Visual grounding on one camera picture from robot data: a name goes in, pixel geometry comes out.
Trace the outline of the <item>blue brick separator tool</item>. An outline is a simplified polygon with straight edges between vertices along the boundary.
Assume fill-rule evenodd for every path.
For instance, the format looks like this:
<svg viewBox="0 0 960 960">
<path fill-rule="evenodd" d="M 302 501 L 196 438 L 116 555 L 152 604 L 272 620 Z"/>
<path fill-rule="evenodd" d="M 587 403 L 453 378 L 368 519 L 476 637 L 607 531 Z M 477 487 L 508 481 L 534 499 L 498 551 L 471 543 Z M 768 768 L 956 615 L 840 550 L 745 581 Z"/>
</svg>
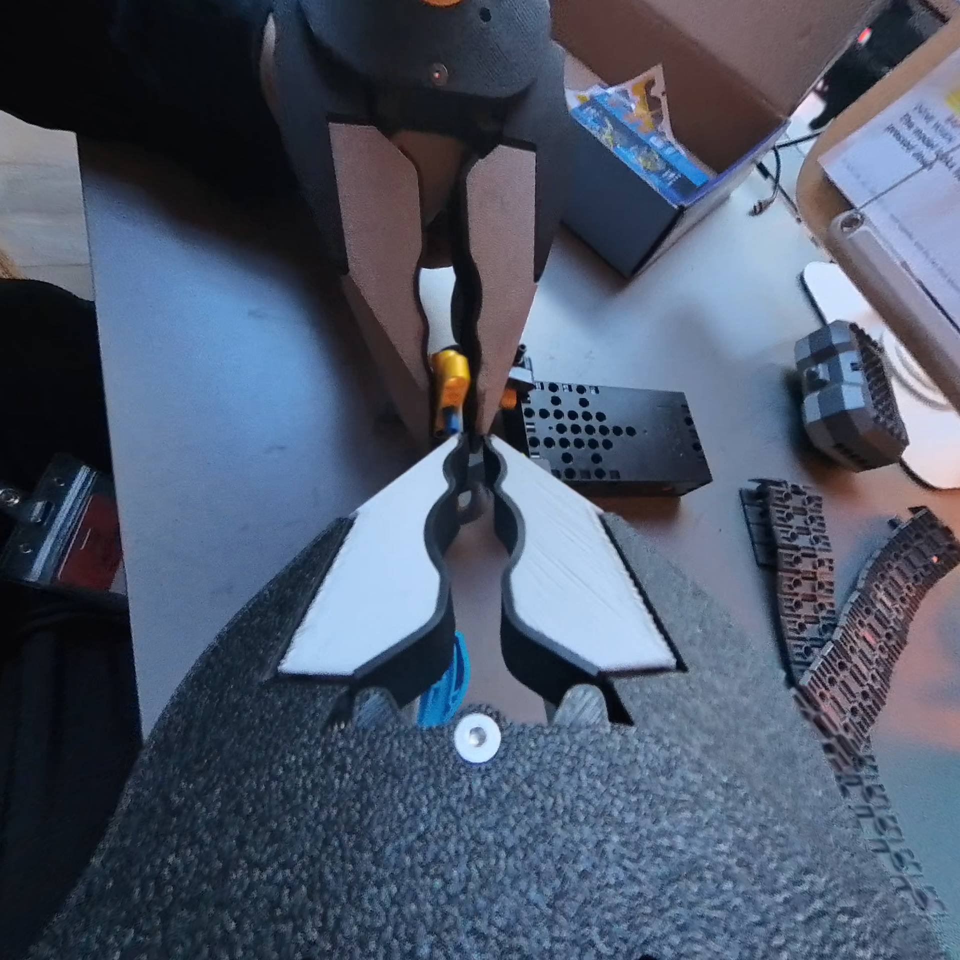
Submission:
<svg viewBox="0 0 960 960">
<path fill-rule="evenodd" d="M 430 729 L 448 724 L 464 702 L 470 678 L 471 663 L 467 642 L 462 631 L 456 630 L 449 666 L 418 698 L 416 726 Z"/>
</svg>

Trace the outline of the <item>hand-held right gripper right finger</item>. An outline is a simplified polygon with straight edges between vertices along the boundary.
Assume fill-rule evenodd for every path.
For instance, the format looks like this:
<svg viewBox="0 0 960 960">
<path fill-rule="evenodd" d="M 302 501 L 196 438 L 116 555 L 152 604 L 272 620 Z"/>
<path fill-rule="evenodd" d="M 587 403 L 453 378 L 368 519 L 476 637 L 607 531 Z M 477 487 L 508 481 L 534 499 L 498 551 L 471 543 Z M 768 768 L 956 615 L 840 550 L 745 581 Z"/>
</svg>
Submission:
<svg viewBox="0 0 960 960">
<path fill-rule="evenodd" d="M 603 511 L 501 438 L 488 438 L 484 454 L 495 531 L 509 555 L 507 625 L 536 654 L 588 676 L 676 670 Z"/>
</svg>

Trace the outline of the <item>wooden display board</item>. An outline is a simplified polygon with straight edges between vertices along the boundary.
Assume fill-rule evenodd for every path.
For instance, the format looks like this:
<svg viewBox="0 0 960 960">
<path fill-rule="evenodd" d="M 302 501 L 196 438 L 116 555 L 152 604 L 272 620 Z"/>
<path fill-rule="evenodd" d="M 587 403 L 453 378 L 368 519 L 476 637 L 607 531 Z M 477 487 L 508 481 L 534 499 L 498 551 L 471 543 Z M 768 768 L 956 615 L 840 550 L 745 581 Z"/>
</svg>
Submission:
<svg viewBox="0 0 960 960">
<path fill-rule="evenodd" d="M 802 163 L 797 183 L 801 219 L 828 245 L 837 218 L 858 213 L 878 236 L 892 271 L 905 270 L 927 297 L 943 330 L 958 332 L 959 214 L 938 214 L 909 228 L 905 221 L 857 208 L 833 185 L 820 166 L 823 155 L 889 107 L 948 59 L 958 60 L 958 13 L 918 50 L 894 67 L 870 90 L 841 112 L 819 136 Z"/>
</svg>

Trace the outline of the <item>red white badge holder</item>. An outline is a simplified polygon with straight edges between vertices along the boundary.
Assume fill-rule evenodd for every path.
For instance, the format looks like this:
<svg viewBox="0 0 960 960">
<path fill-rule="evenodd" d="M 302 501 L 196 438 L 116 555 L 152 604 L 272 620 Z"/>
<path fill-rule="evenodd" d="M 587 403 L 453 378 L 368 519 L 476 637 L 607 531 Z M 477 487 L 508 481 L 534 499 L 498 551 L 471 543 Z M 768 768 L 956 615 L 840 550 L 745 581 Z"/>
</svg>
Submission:
<svg viewBox="0 0 960 960">
<path fill-rule="evenodd" d="M 2 482 L 1 510 L 10 522 L 2 542 L 3 580 L 126 608 L 121 528 L 109 474 L 59 453 L 32 491 Z"/>
</svg>

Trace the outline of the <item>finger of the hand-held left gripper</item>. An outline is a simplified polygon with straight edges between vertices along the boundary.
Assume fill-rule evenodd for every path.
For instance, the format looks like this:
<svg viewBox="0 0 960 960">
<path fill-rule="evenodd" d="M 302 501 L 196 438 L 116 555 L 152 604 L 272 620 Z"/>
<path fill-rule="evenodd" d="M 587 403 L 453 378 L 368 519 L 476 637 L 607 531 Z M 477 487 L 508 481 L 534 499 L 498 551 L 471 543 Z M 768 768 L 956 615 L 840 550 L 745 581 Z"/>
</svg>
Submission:
<svg viewBox="0 0 960 960">
<path fill-rule="evenodd" d="M 402 423 L 420 450 L 433 444 L 427 321 L 418 292 L 423 252 L 418 171 L 375 126 L 332 123 L 346 301 Z"/>
<path fill-rule="evenodd" d="M 471 387 L 467 430 L 488 434 L 534 302 L 536 157 L 497 146 L 461 182 L 454 317 Z"/>
</svg>

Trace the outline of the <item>colourful instruction booklet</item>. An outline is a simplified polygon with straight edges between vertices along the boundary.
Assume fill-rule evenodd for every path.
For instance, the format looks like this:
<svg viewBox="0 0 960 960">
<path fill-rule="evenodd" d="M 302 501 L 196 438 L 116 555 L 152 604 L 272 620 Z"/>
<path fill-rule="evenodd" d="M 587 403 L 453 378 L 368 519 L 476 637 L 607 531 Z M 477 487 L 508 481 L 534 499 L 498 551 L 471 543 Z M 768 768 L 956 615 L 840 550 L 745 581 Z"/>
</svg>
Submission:
<svg viewBox="0 0 960 960">
<path fill-rule="evenodd" d="M 614 85 L 565 88 L 573 118 L 646 186 L 675 207 L 704 196 L 717 174 L 675 136 L 664 66 Z"/>
</svg>

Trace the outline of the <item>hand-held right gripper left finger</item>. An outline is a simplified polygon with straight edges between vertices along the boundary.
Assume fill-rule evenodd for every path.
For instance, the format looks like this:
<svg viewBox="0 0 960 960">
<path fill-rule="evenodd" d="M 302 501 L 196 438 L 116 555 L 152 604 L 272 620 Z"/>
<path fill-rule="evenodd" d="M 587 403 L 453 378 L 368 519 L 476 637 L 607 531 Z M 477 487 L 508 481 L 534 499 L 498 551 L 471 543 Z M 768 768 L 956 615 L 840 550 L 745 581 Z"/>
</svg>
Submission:
<svg viewBox="0 0 960 960">
<path fill-rule="evenodd" d="M 459 531 L 462 437 L 443 441 L 349 518 L 278 673 L 365 679 L 413 654 L 408 679 L 447 667 L 452 612 L 445 555 Z"/>
</svg>

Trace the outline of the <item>grey tread track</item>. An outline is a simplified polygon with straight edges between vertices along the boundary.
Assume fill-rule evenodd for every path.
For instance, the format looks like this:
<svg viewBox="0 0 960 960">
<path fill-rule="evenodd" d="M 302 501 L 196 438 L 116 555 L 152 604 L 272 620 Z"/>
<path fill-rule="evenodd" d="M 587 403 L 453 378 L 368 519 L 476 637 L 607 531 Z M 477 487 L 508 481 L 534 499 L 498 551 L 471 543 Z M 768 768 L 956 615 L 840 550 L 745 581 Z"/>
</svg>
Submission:
<svg viewBox="0 0 960 960">
<path fill-rule="evenodd" d="M 882 784 L 871 734 L 887 702 L 913 619 L 958 566 L 958 540 L 928 507 L 913 507 L 862 569 L 828 643 L 794 699 L 821 740 L 839 792 L 894 890 L 921 915 L 946 908 L 923 873 Z"/>
<path fill-rule="evenodd" d="M 795 687 L 838 623 L 824 498 L 783 479 L 753 479 L 740 501 L 757 565 L 772 575 L 779 645 Z"/>
</svg>

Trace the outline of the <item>grey desk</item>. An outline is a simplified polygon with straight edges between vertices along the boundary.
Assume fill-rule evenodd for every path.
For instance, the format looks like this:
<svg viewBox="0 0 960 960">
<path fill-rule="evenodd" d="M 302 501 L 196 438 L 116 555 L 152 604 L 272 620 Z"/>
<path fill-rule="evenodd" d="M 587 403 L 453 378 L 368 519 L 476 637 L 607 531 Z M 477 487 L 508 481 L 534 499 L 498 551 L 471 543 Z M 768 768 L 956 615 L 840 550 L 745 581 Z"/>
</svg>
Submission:
<svg viewBox="0 0 960 960">
<path fill-rule="evenodd" d="M 385 424 L 370 358 L 297 202 L 248 207 L 132 150 L 80 147 L 134 661 L 149 734 L 198 656 L 333 520 L 416 459 Z M 712 483 L 678 501 L 606 499 L 775 664 L 764 572 L 739 490 L 755 477 L 823 494 L 845 597 L 907 508 L 958 530 L 958 494 L 898 468 L 847 476 L 802 451 L 786 372 L 818 316 L 824 260 L 782 201 L 748 214 L 749 174 L 638 280 L 579 242 L 554 247 L 527 328 L 534 368 L 686 393 Z"/>
</svg>

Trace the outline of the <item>person's left forearm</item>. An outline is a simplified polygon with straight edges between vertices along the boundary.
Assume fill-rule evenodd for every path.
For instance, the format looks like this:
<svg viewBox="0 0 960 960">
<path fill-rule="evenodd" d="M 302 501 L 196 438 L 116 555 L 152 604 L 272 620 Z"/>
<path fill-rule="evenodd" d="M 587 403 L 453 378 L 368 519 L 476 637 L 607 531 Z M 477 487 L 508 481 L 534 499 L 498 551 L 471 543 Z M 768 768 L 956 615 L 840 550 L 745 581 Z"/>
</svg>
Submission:
<svg viewBox="0 0 960 960">
<path fill-rule="evenodd" d="M 2 111 L 161 155 L 238 195 L 292 190 L 260 83 L 274 6 L 3 1 Z"/>
</svg>

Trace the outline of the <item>person's dark clothed body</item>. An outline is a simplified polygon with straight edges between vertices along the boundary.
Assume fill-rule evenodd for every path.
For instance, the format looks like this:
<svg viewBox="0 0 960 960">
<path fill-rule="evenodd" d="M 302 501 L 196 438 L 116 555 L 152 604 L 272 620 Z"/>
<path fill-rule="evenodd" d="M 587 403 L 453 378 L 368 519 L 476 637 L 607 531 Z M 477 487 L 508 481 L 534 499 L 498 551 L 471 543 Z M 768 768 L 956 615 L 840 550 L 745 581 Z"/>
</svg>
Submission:
<svg viewBox="0 0 960 960">
<path fill-rule="evenodd" d="M 1 282 L 2 481 L 58 453 L 113 471 L 92 301 Z M 129 618 L 2 581 L 1 955 L 23 958 L 86 869 L 142 739 Z"/>
</svg>

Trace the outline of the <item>printed instruction sheet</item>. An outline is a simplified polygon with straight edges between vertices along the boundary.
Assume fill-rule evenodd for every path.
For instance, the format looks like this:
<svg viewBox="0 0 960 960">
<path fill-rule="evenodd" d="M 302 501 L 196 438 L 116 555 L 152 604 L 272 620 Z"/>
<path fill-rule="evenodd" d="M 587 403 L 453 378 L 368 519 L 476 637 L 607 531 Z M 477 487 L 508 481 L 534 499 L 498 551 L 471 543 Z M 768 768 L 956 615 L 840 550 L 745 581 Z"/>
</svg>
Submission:
<svg viewBox="0 0 960 960">
<path fill-rule="evenodd" d="M 959 66 L 949 58 L 820 159 L 850 204 L 909 229 L 958 212 Z"/>
</svg>

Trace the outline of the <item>person's left hand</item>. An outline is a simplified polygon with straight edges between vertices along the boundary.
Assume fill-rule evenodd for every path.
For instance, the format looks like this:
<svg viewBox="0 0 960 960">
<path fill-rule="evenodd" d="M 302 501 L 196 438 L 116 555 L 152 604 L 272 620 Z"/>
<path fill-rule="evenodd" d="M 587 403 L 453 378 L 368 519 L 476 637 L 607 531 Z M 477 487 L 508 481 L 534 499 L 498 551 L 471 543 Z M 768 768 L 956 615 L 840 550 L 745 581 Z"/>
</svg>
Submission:
<svg viewBox="0 0 960 960">
<path fill-rule="evenodd" d="M 400 129 L 390 142 L 413 163 L 419 189 L 423 269 L 453 265 L 462 243 L 462 174 L 474 155 L 461 139 L 432 131 Z"/>
</svg>

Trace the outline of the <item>black perforated brick model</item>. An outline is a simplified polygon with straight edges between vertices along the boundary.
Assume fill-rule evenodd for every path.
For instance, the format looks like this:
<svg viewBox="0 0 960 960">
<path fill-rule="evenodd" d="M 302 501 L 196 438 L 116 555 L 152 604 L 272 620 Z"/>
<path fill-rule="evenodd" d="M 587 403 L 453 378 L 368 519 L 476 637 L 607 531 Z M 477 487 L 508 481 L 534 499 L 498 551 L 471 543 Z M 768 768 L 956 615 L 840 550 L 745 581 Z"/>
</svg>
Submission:
<svg viewBox="0 0 960 960">
<path fill-rule="evenodd" d="M 574 497 L 679 498 L 713 477 L 690 403 L 671 390 L 615 388 L 539 379 L 521 344 L 494 415 L 492 435 L 553 477 L 529 467 L 505 475 L 505 493 L 533 496 L 540 527 L 585 526 L 600 510 Z"/>
</svg>

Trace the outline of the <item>dark blue cardboard box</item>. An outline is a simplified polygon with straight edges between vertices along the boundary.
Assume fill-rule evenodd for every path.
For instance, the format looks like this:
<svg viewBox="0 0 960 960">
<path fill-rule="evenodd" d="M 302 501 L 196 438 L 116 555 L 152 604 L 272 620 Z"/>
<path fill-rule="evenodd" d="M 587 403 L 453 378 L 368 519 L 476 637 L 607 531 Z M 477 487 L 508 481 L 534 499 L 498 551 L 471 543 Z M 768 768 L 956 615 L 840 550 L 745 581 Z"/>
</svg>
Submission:
<svg viewBox="0 0 960 960">
<path fill-rule="evenodd" d="M 873 18 L 868 1 L 558 1 L 554 37 L 613 86 L 662 65 L 678 142 L 717 175 L 675 206 L 572 116 L 563 222 L 629 279 L 723 203 L 766 153 L 814 82 Z"/>
</svg>

